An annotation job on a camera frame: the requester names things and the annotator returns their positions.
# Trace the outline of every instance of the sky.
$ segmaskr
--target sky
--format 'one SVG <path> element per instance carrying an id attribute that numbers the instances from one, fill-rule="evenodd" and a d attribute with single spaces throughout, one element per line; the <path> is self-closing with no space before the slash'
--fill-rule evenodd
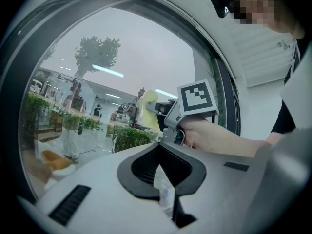
<path id="1" fill-rule="evenodd" d="M 83 36 L 119 38 L 121 47 L 112 70 L 124 74 L 120 78 L 103 71 L 87 72 L 85 80 L 132 95 L 145 87 L 145 91 L 160 89 L 176 96 L 178 86 L 195 81 L 193 52 L 187 43 L 149 19 L 114 8 L 97 12 L 71 29 L 41 67 L 74 76 L 75 47 Z M 158 96 L 158 101 L 170 99 Z"/>

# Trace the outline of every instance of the tree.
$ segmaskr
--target tree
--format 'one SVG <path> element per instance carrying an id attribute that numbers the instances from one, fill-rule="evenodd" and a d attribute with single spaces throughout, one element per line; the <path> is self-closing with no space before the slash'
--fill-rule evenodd
<path id="1" fill-rule="evenodd" d="M 43 57 L 42 62 L 44 62 L 45 60 L 48 60 L 50 57 L 53 57 L 54 52 L 55 52 L 55 48 L 54 47 L 49 49 L 48 52 Z"/>
<path id="2" fill-rule="evenodd" d="M 97 37 L 83 37 L 80 42 L 80 47 L 75 48 L 76 65 L 78 67 L 75 77 L 82 79 L 86 72 L 97 72 L 92 64 L 104 68 L 111 68 L 116 63 L 118 56 L 118 48 L 121 46 L 119 39 L 110 39 L 107 37 L 105 40 L 98 39 Z"/>
<path id="3" fill-rule="evenodd" d="M 40 81 L 42 84 L 44 84 L 46 75 L 44 74 L 43 71 L 38 71 L 35 75 L 35 79 Z"/>

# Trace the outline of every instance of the sleeve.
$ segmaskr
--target sleeve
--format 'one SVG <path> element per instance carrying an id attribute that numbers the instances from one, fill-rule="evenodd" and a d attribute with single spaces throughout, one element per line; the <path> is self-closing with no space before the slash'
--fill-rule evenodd
<path id="1" fill-rule="evenodd" d="M 285 83 L 289 80 L 290 76 L 291 76 L 291 69 L 289 69 L 285 77 Z M 271 130 L 271 133 L 274 132 L 274 133 L 279 133 L 279 134 L 285 134 L 285 133 L 291 132 L 295 128 L 296 126 L 294 124 L 291 113 L 286 107 L 286 104 L 282 101 L 281 109 L 278 113 L 277 120 Z"/>

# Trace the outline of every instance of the vent grille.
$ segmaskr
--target vent grille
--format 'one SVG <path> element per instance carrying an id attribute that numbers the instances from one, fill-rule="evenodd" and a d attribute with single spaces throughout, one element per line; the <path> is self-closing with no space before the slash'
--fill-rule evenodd
<path id="1" fill-rule="evenodd" d="M 224 166 L 230 167 L 230 168 L 233 168 L 236 170 L 244 171 L 244 172 L 246 172 L 249 168 L 248 165 L 238 164 L 238 163 L 234 163 L 234 162 L 226 162 L 224 164 Z"/>
<path id="2" fill-rule="evenodd" d="M 90 187 L 78 185 L 50 213 L 50 218 L 61 225 L 66 225 L 90 191 Z"/>

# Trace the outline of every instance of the glass window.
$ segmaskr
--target glass window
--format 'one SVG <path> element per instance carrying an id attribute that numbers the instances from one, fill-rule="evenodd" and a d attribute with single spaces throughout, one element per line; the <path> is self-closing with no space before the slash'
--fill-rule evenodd
<path id="1" fill-rule="evenodd" d="M 207 79 L 220 106 L 217 75 L 210 52 L 143 16 L 108 8 L 82 21 L 37 67 L 42 86 L 23 110 L 23 160 L 38 197 L 92 160 L 160 141 L 145 106 L 176 99 L 178 86 Z"/>

